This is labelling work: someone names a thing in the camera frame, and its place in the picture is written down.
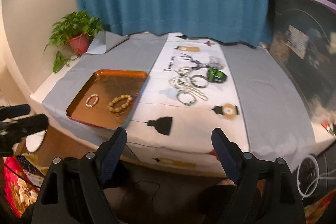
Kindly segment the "green black watch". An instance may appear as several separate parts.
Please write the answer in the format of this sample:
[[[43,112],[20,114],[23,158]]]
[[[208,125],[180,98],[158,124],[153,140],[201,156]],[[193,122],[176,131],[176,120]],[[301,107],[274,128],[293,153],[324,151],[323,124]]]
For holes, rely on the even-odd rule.
[[[209,68],[207,71],[207,80],[209,83],[221,84],[226,82],[227,75],[220,70]]]

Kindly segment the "white fan base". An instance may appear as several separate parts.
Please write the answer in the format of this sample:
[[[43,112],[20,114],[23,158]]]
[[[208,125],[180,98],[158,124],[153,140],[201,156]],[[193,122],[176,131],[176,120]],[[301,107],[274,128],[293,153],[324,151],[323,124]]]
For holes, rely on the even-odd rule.
[[[26,149],[29,153],[36,152],[42,145],[47,130],[40,131],[26,137]]]

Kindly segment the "red floral fabric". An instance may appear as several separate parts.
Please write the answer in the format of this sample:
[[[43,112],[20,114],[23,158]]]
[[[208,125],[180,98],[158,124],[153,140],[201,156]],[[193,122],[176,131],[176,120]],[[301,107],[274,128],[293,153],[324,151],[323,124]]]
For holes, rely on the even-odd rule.
[[[23,153],[6,157],[1,167],[1,193],[14,215],[20,218],[35,203],[47,167],[38,165],[38,157]]]

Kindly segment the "grey table cloth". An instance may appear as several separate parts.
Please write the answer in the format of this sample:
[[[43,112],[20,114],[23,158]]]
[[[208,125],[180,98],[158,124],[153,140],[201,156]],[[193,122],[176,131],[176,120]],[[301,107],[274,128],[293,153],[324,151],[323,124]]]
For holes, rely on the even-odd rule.
[[[56,75],[57,81],[44,98],[43,106],[76,137],[92,144],[100,143],[106,133],[69,120],[67,107],[99,69],[130,69],[150,74],[168,35],[135,34],[107,52],[102,48],[111,43],[113,35],[100,35],[92,50],[66,73]],[[220,45],[243,112],[247,151],[263,160],[283,157],[288,165],[296,166],[313,150],[315,136],[293,83],[266,50]]]

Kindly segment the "orange metal tray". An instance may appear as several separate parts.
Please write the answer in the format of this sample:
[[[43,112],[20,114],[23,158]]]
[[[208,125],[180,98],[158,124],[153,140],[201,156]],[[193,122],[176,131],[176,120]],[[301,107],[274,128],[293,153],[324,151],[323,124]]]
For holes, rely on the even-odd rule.
[[[108,130],[125,127],[148,80],[144,71],[96,71],[69,104],[66,115],[88,126]]]

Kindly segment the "red flower pot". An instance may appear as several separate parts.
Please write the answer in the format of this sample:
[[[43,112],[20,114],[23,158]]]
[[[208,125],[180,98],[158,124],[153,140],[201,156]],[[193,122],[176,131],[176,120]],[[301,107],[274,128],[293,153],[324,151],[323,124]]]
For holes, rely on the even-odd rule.
[[[87,38],[86,34],[76,36],[75,38],[69,39],[67,42],[76,56],[81,56],[86,53],[90,45],[90,40]]]

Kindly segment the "green potted plant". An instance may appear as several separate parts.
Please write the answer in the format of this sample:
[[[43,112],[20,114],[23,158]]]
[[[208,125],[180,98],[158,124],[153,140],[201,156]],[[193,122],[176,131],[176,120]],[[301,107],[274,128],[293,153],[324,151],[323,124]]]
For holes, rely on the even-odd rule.
[[[90,16],[85,10],[74,11],[65,15],[60,21],[52,25],[49,42],[46,44],[45,48],[53,46],[56,48],[62,47],[65,50],[68,48],[72,50],[67,42],[69,39],[75,38],[81,34],[86,34],[91,44],[96,35],[101,31],[104,31],[104,27],[101,24],[100,18],[97,16]]]

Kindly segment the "white printed table runner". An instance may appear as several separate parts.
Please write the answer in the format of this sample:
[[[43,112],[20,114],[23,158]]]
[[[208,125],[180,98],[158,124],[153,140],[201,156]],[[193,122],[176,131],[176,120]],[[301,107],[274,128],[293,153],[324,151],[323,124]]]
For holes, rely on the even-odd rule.
[[[170,84],[180,68],[196,63],[202,67],[191,76],[204,98],[179,94]],[[209,83],[209,68],[224,72],[226,82]],[[127,145],[137,161],[154,168],[222,176],[211,143],[215,128],[222,129],[243,151],[248,150],[243,112],[221,45],[171,33],[127,127]]]

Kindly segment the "dark printed storage box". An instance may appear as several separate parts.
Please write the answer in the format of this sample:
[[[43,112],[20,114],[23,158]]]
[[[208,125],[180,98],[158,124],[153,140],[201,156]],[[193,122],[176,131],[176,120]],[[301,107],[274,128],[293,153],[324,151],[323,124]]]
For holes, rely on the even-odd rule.
[[[314,123],[335,123],[335,3],[274,0],[270,53]]]

